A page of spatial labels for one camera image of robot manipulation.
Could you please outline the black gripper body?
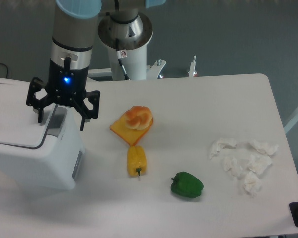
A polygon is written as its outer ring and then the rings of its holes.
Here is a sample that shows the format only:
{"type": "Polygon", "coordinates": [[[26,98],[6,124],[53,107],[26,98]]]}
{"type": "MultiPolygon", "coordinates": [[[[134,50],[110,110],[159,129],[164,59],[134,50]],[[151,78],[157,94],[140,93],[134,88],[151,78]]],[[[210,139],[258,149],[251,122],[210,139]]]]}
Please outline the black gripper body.
{"type": "Polygon", "coordinates": [[[83,106],[86,98],[86,81],[89,67],[74,70],[50,61],[48,83],[45,90],[48,99],[56,104],[83,106]]]}

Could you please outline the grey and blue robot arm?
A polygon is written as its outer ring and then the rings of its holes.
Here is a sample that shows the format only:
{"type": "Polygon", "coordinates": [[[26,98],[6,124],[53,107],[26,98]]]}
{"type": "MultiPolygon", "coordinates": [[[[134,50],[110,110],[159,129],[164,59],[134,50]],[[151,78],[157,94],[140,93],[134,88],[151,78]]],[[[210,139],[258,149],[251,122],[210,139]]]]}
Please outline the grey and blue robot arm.
{"type": "Polygon", "coordinates": [[[146,79],[153,27],[141,10],[160,5],[161,0],[56,1],[48,81],[34,77],[26,99],[38,122],[50,104],[75,108],[82,123],[98,117],[100,92],[86,90],[95,37],[107,47],[114,80],[146,79]]]}

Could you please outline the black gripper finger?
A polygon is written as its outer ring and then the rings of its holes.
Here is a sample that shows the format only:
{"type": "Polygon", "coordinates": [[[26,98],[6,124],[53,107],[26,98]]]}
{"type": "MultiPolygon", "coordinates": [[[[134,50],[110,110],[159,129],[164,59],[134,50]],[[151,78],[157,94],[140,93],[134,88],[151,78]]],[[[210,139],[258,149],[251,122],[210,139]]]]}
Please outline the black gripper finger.
{"type": "Polygon", "coordinates": [[[44,116],[44,108],[54,102],[55,94],[48,88],[48,84],[44,83],[40,78],[33,77],[27,93],[26,105],[32,106],[38,113],[38,123],[42,123],[44,116]],[[44,89],[47,93],[41,99],[36,97],[36,93],[44,89]]]}
{"type": "Polygon", "coordinates": [[[89,122],[91,119],[97,119],[99,115],[99,103],[100,103],[100,91],[95,90],[87,92],[83,90],[82,92],[72,95],[72,104],[77,112],[82,116],[80,131],[84,130],[85,123],[89,122]],[[91,104],[92,108],[89,109],[85,104],[84,100],[87,99],[91,104]]]}

